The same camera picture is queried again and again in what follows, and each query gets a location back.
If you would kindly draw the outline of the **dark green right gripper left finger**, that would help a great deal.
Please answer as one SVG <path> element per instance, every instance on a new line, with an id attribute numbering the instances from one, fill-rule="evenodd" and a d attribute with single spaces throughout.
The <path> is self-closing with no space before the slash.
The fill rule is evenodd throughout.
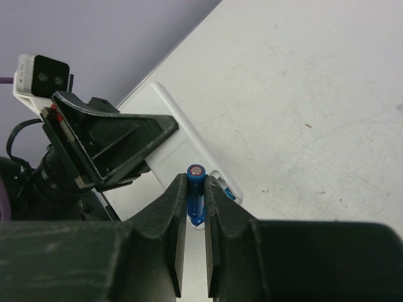
<path id="1" fill-rule="evenodd" d="M 176 301 L 186 176 L 127 221 L 1 224 L 2 301 Z"/>

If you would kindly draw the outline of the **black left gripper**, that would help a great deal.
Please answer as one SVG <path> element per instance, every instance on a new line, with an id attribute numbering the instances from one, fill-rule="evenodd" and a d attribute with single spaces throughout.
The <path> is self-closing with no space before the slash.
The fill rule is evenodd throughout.
<path id="1" fill-rule="evenodd" d="M 145 158 L 179 129 L 171 115 L 122 113 L 101 98 L 55 92 L 40 112 L 50 141 L 31 177 L 34 201 L 78 201 L 144 173 Z"/>

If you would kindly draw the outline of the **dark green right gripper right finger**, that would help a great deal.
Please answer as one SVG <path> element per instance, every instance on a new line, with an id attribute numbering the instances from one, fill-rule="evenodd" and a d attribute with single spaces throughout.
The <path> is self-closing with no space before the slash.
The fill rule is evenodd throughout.
<path id="1" fill-rule="evenodd" d="M 260 220 L 205 181 L 214 301 L 401 301 L 402 240 L 387 225 Z"/>

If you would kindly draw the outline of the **small grey remote control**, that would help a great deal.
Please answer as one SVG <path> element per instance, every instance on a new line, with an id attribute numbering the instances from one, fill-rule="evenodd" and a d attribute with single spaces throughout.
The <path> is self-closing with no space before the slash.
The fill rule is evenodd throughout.
<path id="1" fill-rule="evenodd" d="M 244 194 L 240 185 L 214 156 L 206 141 L 185 115 L 167 89 L 158 82 L 150 82 L 129 94 L 118 106 L 122 113 L 171 115 L 179 125 L 166 142 L 146 158 L 150 173 L 131 185 L 112 189 L 101 195 L 111 204 L 119 219 L 125 221 L 142 210 L 165 190 L 179 173 L 192 164 L 202 165 L 208 175 L 216 178 L 221 188 L 229 188 L 241 204 Z"/>

